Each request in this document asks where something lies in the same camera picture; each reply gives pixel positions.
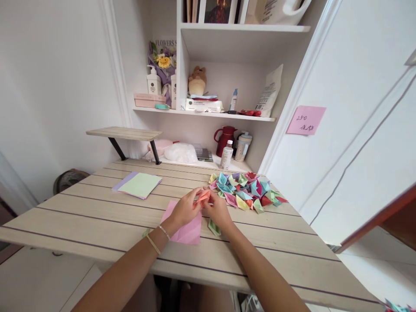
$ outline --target small bottle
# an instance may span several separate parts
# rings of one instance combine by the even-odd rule
[[[234,90],[234,94],[233,94],[233,98],[231,99],[229,111],[235,111],[236,106],[237,106],[237,89]]]
[[[224,149],[222,150],[222,157],[221,157],[221,163],[220,163],[220,168],[222,170],[228,169],[228,167],[230,166],[231,158],[233,156],[232,146],[233,146],[233,141],[228,140],[227,146],[224,147]]]
[[[157,75],[156,68],[152,65],[148,65],[147,67],[151,67],[150,74],[147,75],[147,91],[149,94],[162,94],[162,84],[161,79]]]
[[[175,69],[175,73],[170,76],[171,80],[172,80],[172,108],[176,109],[176,69]]]

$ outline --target flower bouquet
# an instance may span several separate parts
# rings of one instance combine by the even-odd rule
[[[162,95],[166,97],[166,104],[172,107],[172,80],[171,76],[176,69],[176,49],[163,47],[157,51],[156,44],[149,42],[149,65],[156,68],[157,75],[162,81]]]

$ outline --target wooden table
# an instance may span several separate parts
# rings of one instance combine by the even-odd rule
[[[146,200],[112,191],[131,171],[158,175],[162,182]],[[146,228],[160,223],[169,201],[207,185],[212,173],[212,169],[186,165],[116,161],[0,227],[0,240],[115,262]],[[238,228],[306,302],[347,311],[382,311],[289,203],[268,206],[264,214],[228,209]],[[206,216],[201,243],[170,242],[151,272],[252,291],[230,243],[211,233]]]

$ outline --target teddy bear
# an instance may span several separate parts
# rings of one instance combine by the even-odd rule
[[[205,86],[207,84],[207,76],[205,75],[205,67],[196,66],[194,72],[189,77],[189,93],[195,95],[204,95]]]

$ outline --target box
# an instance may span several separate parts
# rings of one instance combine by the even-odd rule
[[[134,102],[137,107],[155,108],[155,104],[166,104],[166,97],[157,94],[135,93]]]
[[[222,109],[221,101],[205,101],[205,100],[193,100],[186,99],[185,110],[197,111],[206,113],[219,113]]]

